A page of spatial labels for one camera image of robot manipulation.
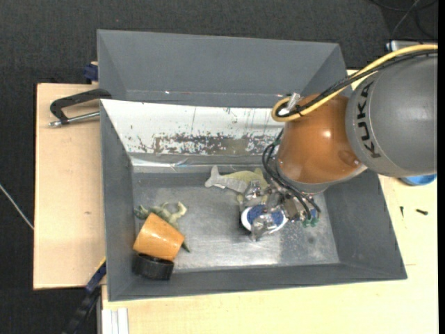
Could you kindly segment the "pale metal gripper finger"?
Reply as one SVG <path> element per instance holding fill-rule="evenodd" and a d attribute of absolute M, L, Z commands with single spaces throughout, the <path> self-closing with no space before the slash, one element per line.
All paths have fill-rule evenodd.
<path fill-rule="evenodd" d="M 252 222 L 250 238 L 253 241 L 259 241 L 261 237 L 270 234 L 276 228 L 272 214 L 259 215 Z"/>
<path fill-rule="evenodd" d="M 267 201 L 269 184 L 259 180 L 250 181 L 243 194 L 245 201 L 260 200 Z"/>

